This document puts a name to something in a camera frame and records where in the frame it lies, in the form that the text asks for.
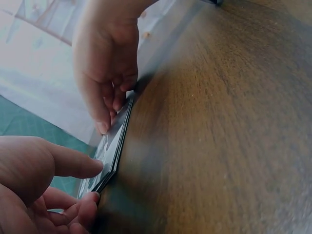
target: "white paper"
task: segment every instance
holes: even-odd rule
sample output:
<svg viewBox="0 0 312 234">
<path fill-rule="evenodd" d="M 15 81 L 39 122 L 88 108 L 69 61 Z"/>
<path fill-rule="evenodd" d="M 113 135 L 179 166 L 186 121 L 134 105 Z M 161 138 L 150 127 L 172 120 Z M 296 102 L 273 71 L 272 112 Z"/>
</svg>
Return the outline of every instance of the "white paper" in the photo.
<svg viewBox="0 0 312 234">
<path fill-rule="evenodd" d="M 147 9 L 138 20 L 140 35 L 152 32 L 173 2 L 160 0 Z M 139 46 L 143 42 L 140 36 Z M 100 141 L 74 81 L 72 48 L 4 12 L 0 12 L 0 95 L 86 144 L 97 146 Z"/>
</svg>

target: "card deck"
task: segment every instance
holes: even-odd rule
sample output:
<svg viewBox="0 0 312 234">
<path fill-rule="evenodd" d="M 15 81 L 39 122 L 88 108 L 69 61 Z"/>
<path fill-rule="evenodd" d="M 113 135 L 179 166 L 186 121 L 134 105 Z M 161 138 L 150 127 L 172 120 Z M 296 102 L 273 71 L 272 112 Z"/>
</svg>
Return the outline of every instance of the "card deck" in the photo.
<svg viewBox="0 0 312 234">
<path fill-rule="evenodd" d="M 105 188 L 109 179 L 116 173 L 132 105 L 133 98 L 128 97 L 125 106 L 116 116 L 111 130 L 107 135 L 103 136 L 94 158 L 101 160 L 104 168 L 98 176 L 82 181 L 78 193 L 79 198 L 90 191 L 100 193 Z"/>
</svg>

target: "wood grain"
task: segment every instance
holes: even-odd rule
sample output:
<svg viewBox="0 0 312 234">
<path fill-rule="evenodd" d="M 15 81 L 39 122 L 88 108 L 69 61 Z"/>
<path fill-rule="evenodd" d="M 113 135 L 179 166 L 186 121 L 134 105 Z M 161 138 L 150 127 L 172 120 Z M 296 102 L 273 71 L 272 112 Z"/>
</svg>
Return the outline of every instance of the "wood grain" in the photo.
<svg viewBox="0 0 312 234">
<path fill-rule="evenodd" d="M 138 61 L 94 233 L 312 233 L 307 22 L 250 1 L 179 0 Z"/>
</svg>

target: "green mat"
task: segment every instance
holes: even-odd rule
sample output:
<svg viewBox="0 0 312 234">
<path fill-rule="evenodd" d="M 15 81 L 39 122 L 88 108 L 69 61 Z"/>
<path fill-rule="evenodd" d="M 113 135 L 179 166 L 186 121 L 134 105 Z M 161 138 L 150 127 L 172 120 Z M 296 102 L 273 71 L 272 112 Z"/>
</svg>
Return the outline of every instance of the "green mat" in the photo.
<svg viewBox="0 0 312 234">
<path fill-rule="evenodd" d="M 18 107 L 0 96 L 0 136 L 35 136 L 54 144 L 90 154 L 90 146 L 40 117 Z M 51 186 L 76 196 L 79 180 L 72 177 L 54 177 Z"/>
</svg>

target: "wrist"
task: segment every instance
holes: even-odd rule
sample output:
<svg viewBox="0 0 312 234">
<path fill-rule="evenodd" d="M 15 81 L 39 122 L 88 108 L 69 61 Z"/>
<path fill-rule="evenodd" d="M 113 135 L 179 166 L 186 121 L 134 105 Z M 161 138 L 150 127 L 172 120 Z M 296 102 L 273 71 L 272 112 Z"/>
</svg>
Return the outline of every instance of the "wrist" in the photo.
<svg viewBox="0 0 312 234">
<path fill-rule="evenodd" d="M 96 22 L 137 20 L 141 13 L 158 0 L 89 0 L 84 18 Z"/>
</svg>

